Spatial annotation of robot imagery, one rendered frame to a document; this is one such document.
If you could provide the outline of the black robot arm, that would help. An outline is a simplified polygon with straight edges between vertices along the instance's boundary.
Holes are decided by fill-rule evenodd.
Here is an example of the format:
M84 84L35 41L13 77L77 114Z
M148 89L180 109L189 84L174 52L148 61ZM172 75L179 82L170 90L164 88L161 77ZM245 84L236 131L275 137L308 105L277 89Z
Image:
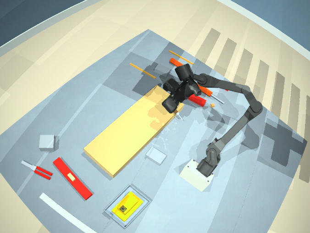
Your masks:
M175 72L180 81L186 82L183 86L179 85L173 78L168 79L163 84L165 91L170 91L170 95L173 95L178 88L182 86L182 92L186 96L192 96L193 94L199 96L202 94L200 87L204 88L220 88L230 90L244 94L246 100L250 104L244 115L227 131L220 139L214 138L212 143L207 145L206 155L207 157L202 159L198 164L196 170L202 175L208 178L217 164L220 161L220 152L224 149L225 145L252 119L258 116L262 110L262 104L256 100L253 93L250 91L250 87L247 85L241 85L237 83L231 83L229 81L219 80L205 73L196 75L193 73L190 65L181 65L175 68ZM195 81L197 81L197 83ZM198 86L199 85L199 86Z

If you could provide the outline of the orange-handled awl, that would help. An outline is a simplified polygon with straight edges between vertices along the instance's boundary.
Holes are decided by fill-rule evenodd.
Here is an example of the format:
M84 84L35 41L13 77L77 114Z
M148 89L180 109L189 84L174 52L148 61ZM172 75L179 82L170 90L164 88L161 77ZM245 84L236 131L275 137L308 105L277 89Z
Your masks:
M175 60L174 58L171 58L171 59L170 59L170 63L172 63L173 65L175 65L175 66L177 66L177 67L183 65L182 63L178 62L178 61Z
M199 86L199 85L198 85ZM207 88L204 88L204 87L200 87L199 88L201 89L201 91L203 93L205 93L206 95L208 95L209 97L212 95L213 92L211 92L210 90L208 90ZM213 95L212 95L213 96ZM215 96L214 96L215 97ZM217 97L215 97L216 99L218 99ZM220 99L218 99L220 102L224 103L223 101L221 101Z

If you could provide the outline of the red rectangular bar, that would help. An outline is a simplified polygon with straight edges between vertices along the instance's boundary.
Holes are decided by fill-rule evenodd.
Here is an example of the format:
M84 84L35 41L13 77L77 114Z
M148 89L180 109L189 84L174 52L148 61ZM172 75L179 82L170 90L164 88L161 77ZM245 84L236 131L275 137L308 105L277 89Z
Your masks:
M84 197L85 200L93 195L68 168L68 166L65 165L60 157L58 157L53 163L63 174L63 176L71 183L71 185L80 193L80 195Z
M205 102L206 102L206 100L204 100L203 98L201 98L201 97L199 97L199 96L196 96L196 97L195 97L194 94L193 94L192 96L190 96L188 99L191 100L191 101L193 101L193 102L195 102L195 103L197 103L198 105L200 105L200 106L202 106L202 107L204 107Z

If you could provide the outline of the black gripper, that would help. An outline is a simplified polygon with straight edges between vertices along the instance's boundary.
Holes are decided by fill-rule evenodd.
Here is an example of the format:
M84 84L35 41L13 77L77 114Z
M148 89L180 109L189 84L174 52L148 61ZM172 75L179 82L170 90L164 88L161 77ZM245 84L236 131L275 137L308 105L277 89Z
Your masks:
M187 82L187 81L186 81ZM182 86L186 83L186 82L182 82ZM181 85L180 84L180 85ZM169 95L163 102L162 105L164 106L164 108L170 113L172 114L176 109L177 106L179 105L179 103L183 102L185 99L189 98L189 96L186 96L183 92L182 92L182 86L180 88L177 89L177 91L175 91L174 95L171 96Z

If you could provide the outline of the white flat strip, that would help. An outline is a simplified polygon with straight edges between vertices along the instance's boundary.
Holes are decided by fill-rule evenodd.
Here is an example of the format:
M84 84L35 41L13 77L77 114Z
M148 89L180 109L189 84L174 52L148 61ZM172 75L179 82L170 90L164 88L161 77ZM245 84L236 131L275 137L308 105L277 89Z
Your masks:
M60 215L62 215L64 218L66 218L69 222L77 226L79 229L84 231L85 233L97 233L90 227L83 224L81 221L79 221L77 218L75 218L72 214L64 210L60 205L55 203L51 198L49 198L46 194L42 193L40 198L48 204L50 207L52 207L56 212L58 212Z

